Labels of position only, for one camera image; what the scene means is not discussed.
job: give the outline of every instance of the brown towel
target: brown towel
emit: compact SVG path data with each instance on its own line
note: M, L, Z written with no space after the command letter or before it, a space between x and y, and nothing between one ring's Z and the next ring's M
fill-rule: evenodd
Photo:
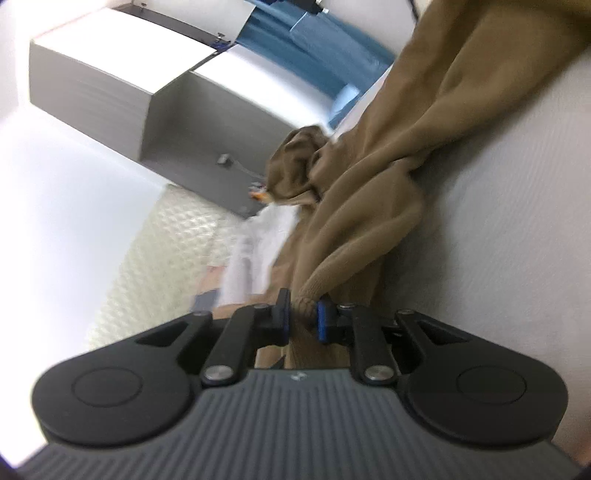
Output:
M538 90L590 34L589 0L434 0L353 130L336 143L316 127L285 140L269 161L268 187L303 210L264 299L292 290L291 365L346 363L306 328L324 293L371 303L384 255L421 218L409 173Z

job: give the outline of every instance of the black circular cap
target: black circular cap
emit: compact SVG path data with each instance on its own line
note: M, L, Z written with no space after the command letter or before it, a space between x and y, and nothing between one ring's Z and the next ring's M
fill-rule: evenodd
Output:
M480 447L549 438L567 404L564 382L551 368L485 340L431 347L404 391L432 429Z
M81 446L140 442L173 426L188 409L187 374L166 348L124 341L47 371L33 409L51 437Z
M115 407L133 400L141 388L142 379L131 370L107 367L83 374L73 391L78 400L92 407Z
M474 367L462 373L457 387L477 402L502 405L511 403L525 393L525 380L520 374L503 367Z

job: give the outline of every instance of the blue cloth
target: blue cloth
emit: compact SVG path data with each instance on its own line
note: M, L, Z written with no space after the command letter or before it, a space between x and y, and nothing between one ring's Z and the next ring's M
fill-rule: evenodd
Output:
M328 14L304 15L290 34L297 46L361 92L366 92L394 61L394 55L375 40Z
M309 52L298 47L290 36L291 28L304 11L288 2L272 5L252 0L256 5L236 42L269 59L335 98L346 85Z
M330 14L311 15L284 1L249 2L256 8L236 42L334 99L327 119L333 128L394 62L380 43Z

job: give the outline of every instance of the bubble wrap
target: bubble wrap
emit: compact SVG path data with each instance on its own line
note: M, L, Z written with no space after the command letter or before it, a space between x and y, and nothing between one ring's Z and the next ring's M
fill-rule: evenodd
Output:
M168 185L119 267L86 346L95 349L187 313L206 267L225 265L241 222Z

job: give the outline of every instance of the gray ribbed surface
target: gray ribbed surface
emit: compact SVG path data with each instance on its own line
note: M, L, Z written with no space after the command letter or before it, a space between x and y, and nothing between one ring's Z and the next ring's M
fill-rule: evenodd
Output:
M549 443L470 450L419 427L393 391L348 371L251 371L209 389L182 424L119 450L52 444L20 473L29 480L570 479L578 467Z

